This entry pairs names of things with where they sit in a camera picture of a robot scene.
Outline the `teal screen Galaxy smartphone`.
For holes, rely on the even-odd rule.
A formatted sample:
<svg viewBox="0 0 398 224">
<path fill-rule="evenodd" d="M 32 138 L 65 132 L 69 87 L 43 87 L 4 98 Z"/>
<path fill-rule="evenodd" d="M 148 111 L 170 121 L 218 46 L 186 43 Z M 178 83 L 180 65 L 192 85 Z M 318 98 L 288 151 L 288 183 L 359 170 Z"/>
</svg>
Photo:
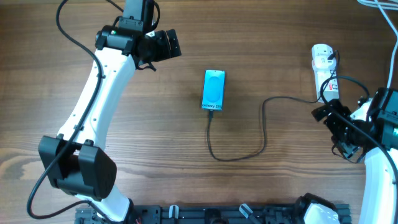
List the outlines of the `teal screen Galaxy smartphone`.
<svg viewBox="0 0 398 224">
<path fill-rule="evenodd" d="M 204 110 L 221 111 L 223 109 L 224 70 L 205 70 L 201 108 Z"/>
</svg>

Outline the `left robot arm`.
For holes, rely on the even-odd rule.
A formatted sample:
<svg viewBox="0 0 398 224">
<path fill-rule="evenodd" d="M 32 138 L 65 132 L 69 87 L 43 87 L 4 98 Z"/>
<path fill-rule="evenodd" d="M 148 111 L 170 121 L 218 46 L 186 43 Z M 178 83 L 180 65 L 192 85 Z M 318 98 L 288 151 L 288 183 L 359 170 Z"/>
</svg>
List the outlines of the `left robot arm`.
<svg viewBox="0 0 398 224">
<path fill-rule="evenodd" d="M 155 1 L 127 1 L 113 24 L 96 35 L 93 66 L 66 123 L 55 137 L 44 136 L 39 155 L 42 179 L 89 205 L 106 223 L 140 223 L 131 199 L 115 186 L 117 167 L 105 153 L 113 114 L 128 81 L 138 70 L 181 54 L 176 32 L 158 30 Z"/>
</svg>

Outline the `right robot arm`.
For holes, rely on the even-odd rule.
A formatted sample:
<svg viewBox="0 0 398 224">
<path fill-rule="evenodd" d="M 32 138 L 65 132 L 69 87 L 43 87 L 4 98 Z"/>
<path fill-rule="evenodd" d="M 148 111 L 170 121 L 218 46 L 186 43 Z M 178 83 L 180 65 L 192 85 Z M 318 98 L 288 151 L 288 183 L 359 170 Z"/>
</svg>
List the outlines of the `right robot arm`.
<svg viewBox="0 0 398 224">
<path fill-rule="evenodd" d="M 366 182 L 360 223 L 397 223 L 397 90 L 379 88 L 356 111 L 330 100 L 312 111 L 332 133 L 333 149 L 346 160 L 363 152 Z"/>
</svg>

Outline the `white power strip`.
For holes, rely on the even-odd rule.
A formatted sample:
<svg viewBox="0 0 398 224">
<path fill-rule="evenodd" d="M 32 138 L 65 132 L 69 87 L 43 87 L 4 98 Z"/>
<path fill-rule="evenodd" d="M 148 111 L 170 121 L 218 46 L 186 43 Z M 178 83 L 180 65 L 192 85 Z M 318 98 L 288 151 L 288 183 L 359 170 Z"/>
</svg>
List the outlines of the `white power strip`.
<svg viewBox="0 0 398 224">
<path fill-rule="evenodd" d="M 340 63 L 340 58 L 339 58 L 339 53 L 337 50 L 333 50 L 329 45 L 327 44 L 315 44 L 312 47 L 312 59 L 313 56 L 315 55 L 332 55 L 335 60 L 336 60 L 336 66 L 332 70 L 319 70 L 319 71 L 314 71 L 314 77 L 315 77 L 315 89 L 316 89 L 316 94 L 318 98 L 319 103 L 323 103 L 323 99 L 320 96 L 321 90 L 323 90 L 323 95 L 327 101 L 333 100 L 333 99 L 339 99 L 339 87 L 338 87 L 338 82 L 337 79 L 330 80 L 328 83 L 324 84 L 322 87 L 322 84 L 330 77 L 335 77 L 336 76 L 336 71 L 337 68 L 339 67 Z"/>
</svg>

